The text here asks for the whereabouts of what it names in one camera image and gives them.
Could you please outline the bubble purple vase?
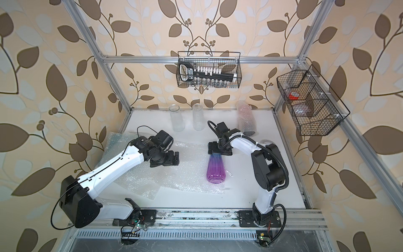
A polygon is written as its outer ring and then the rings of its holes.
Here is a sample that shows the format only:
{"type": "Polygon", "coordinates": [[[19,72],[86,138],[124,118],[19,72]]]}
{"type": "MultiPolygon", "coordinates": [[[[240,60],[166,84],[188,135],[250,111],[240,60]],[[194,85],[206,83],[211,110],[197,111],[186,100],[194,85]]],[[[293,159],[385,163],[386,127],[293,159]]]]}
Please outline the bubble purple vase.
{"type": "Polygon", "coordinates": [[[206,178],[209,183],[220,184],[226,179],[226,170],[221,154],[213,153],[210,156],[206,178]]]}

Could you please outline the clear ribbed glass vase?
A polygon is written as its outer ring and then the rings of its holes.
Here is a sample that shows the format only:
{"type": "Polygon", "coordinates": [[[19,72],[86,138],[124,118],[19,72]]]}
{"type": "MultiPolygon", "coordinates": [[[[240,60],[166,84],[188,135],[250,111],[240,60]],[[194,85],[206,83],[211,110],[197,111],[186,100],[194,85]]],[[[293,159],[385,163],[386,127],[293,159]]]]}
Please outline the clear ribbed glass vase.
{"type": "Polygon", "coordinates": [[[185,129],[184,120],[180,111],[180,107],[177,104],[169,106],[169,112],[171,116],[172,128],[175,132],[181,132],[185,129]]]}

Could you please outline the bubble clear vase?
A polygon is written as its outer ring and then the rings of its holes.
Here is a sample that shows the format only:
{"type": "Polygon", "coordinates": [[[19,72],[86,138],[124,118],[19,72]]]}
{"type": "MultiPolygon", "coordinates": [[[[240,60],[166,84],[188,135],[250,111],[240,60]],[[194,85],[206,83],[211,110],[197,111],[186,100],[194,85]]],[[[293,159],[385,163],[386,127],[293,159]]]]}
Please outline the bubble clear vase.
{"type": "Polygon", "coordinates": [[[205,128],[205,118],[202,104],[193,104],[193,127],[196,131],[202,131],[205,128]]]}

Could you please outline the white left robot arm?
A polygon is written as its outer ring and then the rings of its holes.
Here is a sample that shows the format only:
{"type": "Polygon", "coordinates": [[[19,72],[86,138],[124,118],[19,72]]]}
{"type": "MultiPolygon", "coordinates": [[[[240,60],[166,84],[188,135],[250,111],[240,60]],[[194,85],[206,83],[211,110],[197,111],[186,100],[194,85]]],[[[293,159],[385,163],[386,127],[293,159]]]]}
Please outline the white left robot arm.
{"type": "Polygon", "coordinates": [[[100,194],[129,170],[149,162],[152,168],[179,165],[179,153],[171,150],[174,139],[161,130],[155,136],[139,136],[129,141],[119,154],[95,170],[78,178],[66,177],[61,183],[59,206],[75,228],[100,219],[117,219],[128,226],[141,223],[141,208],[134,200],[103,199],[100,194]]]}

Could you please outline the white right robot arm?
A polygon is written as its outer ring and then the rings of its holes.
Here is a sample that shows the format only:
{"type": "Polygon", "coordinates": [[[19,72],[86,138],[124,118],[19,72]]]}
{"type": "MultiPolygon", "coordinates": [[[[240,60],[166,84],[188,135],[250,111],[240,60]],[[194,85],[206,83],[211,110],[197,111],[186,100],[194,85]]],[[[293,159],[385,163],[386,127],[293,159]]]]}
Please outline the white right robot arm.
{"type": "Polygon", "coordinates": [[[253,221],[257,226],[266,226],[275,214],[275,200],[279,191],[288,187],[289,172],[279,148],[272,142],[259,143],[238,129],[229,129],[224,122],[207,122],[217,137],[208,144],[209,154],[233,155],[237,149],[251,157],[255,179],[260,186],[258,198],[252,207],[253,221]]]}

